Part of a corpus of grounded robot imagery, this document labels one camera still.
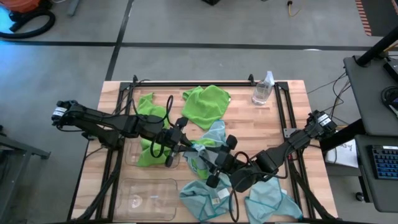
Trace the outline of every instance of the towel tag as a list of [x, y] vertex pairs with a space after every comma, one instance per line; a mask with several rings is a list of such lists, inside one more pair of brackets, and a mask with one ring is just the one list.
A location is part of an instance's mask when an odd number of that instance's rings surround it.
[[211, 203], [212, 203], [213, 205], [216, 205], [216, 204], [219, 204], [219, 203], [220, 203], [220, 200], [219, 200], [218, 198], [213, 198], [213, 199], [211, 199]]
[[229, 196], [229, 191], [228, 191], [228, 189], [224, 188], [223, 190], [220, 190], [219, 192], [217, 192], [217, 194], [220, 199], [223, 199], [223, 198]]

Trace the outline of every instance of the concrete floor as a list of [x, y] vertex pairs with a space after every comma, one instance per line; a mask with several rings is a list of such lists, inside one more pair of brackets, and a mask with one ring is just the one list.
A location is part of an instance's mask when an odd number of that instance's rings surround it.
[[[115, 42], [128, 0], [82, 0], [75, 17], [68, 2], [55, 5], [57, 23], [34, 41]], [[123, 42], [372, 46], [354, 0], [306, 0], [302, 12], [289, 18], [285, 1], [222, 0], [210, 7], [200, 0], [135, 0]], [[42, 24], [37, 18], [24, 30]], [[10, 22], [0, 9], [0, 30]], [[70, 208], [86, 140], [51, 126], [58, 100], [75, 99], [94, 107], [114, 47], [19, 45], [0, 42], [0, 124], [7, 134], [52, 155], [34, 159], [21, 186], [12, 221], [62, 222]], [[250, 73], [262, 78], [272, 70], [278, 80], [305, 80], [307, 91], [335, 80], [343, 59], [362, 51], [249, 50], [121, 47], [112, 80], [133, 75], [151, 80], [237, 80]], [[336, 89], [345, 80], [336, 84]], [[312, 109], [333, 104], [331, 85], [309, 94]], [[359, 118], [351, 90], [337, 107], [338, 124]], [[339, 216], [345, 220], [394, 223], [398, 215], [377, 212], [354, 201], [355, 177], [331, 177]]]

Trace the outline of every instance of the clear plastic tray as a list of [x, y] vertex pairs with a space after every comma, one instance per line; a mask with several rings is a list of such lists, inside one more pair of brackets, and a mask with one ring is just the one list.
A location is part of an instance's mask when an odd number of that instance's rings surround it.
[[[127, 152], [126, 153], [126, 163], [130, 166], [139, 166], [137, 165], [137, 161], [139, 158], [139, 155], [141, 155], [142, 148], [141, 148], [141, 139], [142, 138], [135, 138], [135, 139], [126, 139], [125, 141], [125, 147], [124, 150]], [[155, 167], [155, 168], [175, 168], [178, 166], [178, 163], [180, 162], [180, 154], [176, 154], [174, 156], [173, 163], [170, 167], [166, 167], [164, 164], [157, 164], [157, 165], [151, 165], [149, 167]]]
[[118, 190], [115, 220], [170, 221], [177, 203], [177, 182], [173, 179], [124, 179]]

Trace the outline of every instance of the microfiber cloth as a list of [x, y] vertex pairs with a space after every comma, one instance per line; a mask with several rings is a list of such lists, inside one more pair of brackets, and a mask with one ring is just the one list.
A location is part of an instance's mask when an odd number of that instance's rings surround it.
[[272, 215], [303, 216], [299, 206], [280, 188], [279, 180], [275, 177], [254, 184], [250, 196], [244, 199], [244, 205], [250, 224], [264, 223]]
[[207, 186], [204, 180], [194, 180], [184, 186], [179, 197], [192, 215], [203, 222], [228, 212], [227, 187], [222, 180], [215, 189]]
[[[212, 163], [215, 163], [218, 156], [217, 153], [209, 151], [206, 147], [219, 147], [225, 145], [225, 123], [223, 120], [217, 120], [212, 125], [207, 133], [205, 133], [199, 140], [193, 142], [192, 148], [196, 149], [197, 152], [184, 152], [183, 156], [187, 160], [187, 164], [191, 170], [196, 173], [199, 178], [207, 179], [210, 175], [209, 167], [200, 158], [200, 156], [206, 158]], [[231, 185], [229, 178], [225, 174], [220, 174], [220, 178], [227, 185]]]
[[[139, 99], [137, 112], [144, 115], [156, 115], [163, 118], [166, 115], [166, 109], [162, 106], [156, 106], [152, 103], [154, 93], [149, 93], [142, 96]], [[169, 124], [164, 121], [165, 128], [168, 128]], [[142, 152], [138, 158], [137, 166], [147, 167], [155, 164], [163, 164], [166, 161], [167, 156], [170, 154], [170, 148], [165, 147], [164, 153], [159, 158], [154, 158], [150, 154], [151, 141], [146, 139], [141, 140]], [[154, 154], [158, 155], [160, 152], [160, 144], [154, 144]]]
[[185, 91], [182, 98], [186, 101], [182, 115], [204, 130], [220, 119], [231, 101], [228, 92], [210, 85], [203, 89], [200, 86]]

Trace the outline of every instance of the black hose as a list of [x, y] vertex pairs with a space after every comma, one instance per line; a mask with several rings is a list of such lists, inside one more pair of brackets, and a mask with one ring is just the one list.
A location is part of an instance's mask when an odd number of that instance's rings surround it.
[[52, 13], [51, 11], [46, 10], [46, 9], [38, 9], [38, 10], [34, 10], [32, 12], [28, 12], [28, 13], [24, 14], [14, 25], [12, 25], [10, 30], [12, 32], [16, 32], [23, 25], [28, 23], [30, 20], [32, 20], [33, 18], [39, 17], [39, 16], [48, 16], [49, 21], [47, 21], [47, 23], [44, 26], [38, 28], [37, 30], [33, 30], [30, 32], [25, 32], [25, 33], [21, 33], [21, 34], [7, 34], [7, 33], [0, 32], [0, 37], [8, 38], [8, 39], [25, 39], [25, 38], [35, 37], [35, 36], [38, 36], [40, 34], [47, 32], [49, 29], [51, 29], [52, 26], [54, 26], [54, 24], [55, 24], [54, 13]]

